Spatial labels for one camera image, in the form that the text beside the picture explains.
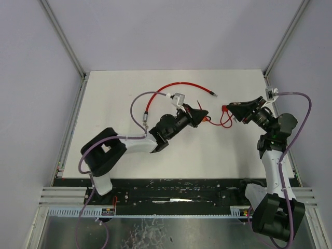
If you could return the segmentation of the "red cable padlock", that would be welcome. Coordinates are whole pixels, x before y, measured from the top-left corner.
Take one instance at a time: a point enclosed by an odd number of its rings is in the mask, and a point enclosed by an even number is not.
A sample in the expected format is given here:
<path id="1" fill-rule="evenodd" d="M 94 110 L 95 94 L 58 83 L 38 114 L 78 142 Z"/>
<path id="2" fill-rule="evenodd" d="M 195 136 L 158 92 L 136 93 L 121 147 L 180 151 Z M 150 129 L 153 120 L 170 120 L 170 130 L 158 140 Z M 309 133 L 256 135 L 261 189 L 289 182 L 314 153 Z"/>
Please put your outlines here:
<path id="1" fill-rule="evenodd" d="M 200 109 L 202 109 L 202 106 L 201 106 L 201 104 L 200 104 L 200 102 L 197 100 L 197 104 L 198 104 L 198 106 L 199 106 L 199 108 Z M 207 118 L 208 118 L 208 123 L 210 123 L 210 124 L 212 124 L 212 125 L 214 125 L 214 126 L 221 126 L 222 125 L 222 123 L 221 122 L 219 122 L 219 123 L 214 123 L 213 121 L 212 121 L 212 118 L 210 117 L 210 116 L 206 116 Z"/>
<path id="2" fill-rule="evenodd" d="M 233 120 L 232 120 L 233 114 L 229 113 L 229 110 L 226 105 L 222 106 L 222 115 L 220 118 L 220 125 L 223 128 L 229 129 L 233 125 Z"/>

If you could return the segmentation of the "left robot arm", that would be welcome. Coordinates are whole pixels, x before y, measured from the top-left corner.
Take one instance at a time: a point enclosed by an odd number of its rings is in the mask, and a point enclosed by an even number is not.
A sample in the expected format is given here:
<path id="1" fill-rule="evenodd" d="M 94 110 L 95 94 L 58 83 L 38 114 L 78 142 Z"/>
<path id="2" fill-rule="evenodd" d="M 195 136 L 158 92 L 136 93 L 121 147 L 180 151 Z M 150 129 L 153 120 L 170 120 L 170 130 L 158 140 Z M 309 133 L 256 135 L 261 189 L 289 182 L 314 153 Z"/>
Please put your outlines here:
<path id="1" fill-rule="evenodd" d="M 169 140 L 187 126 L 196 128 L 208 115 L 204 109 L 188 104 L 178 109 L 176 116 L 165 114 L 143 136 L 120 136 L 113 128 L 106 128 L 85 144 L 80 153 L 88 168 L 92 186 L 101 196 L 111 192 L 109 173 L 122 156 L 132 153 L 158 153 L 169 145 Z"/>

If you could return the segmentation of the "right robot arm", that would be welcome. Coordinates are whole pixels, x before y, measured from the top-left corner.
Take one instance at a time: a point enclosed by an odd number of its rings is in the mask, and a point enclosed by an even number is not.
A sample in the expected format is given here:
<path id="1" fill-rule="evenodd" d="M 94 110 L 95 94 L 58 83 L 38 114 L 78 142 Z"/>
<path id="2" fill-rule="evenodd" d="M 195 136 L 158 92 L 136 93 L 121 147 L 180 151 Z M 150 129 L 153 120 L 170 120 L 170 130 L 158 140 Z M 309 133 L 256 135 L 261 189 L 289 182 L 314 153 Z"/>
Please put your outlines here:
<path id="1" fill-rule="evenodd" d="M 227 108 L 237 121 L 244 124 L 252 121 L 265 131 L 257 142 L 257 150 L 267 186 L 249 179 L 244 181 L 244 194 L 254 211 L 252 229 L 273 241 L 290 244 L 305 214 L 305 205 L 297 201 L 285 166 L 287 139 L 298 121 L 289 113 L 274 117 L 261 96 L 248 102 L 230 103 Z"/>

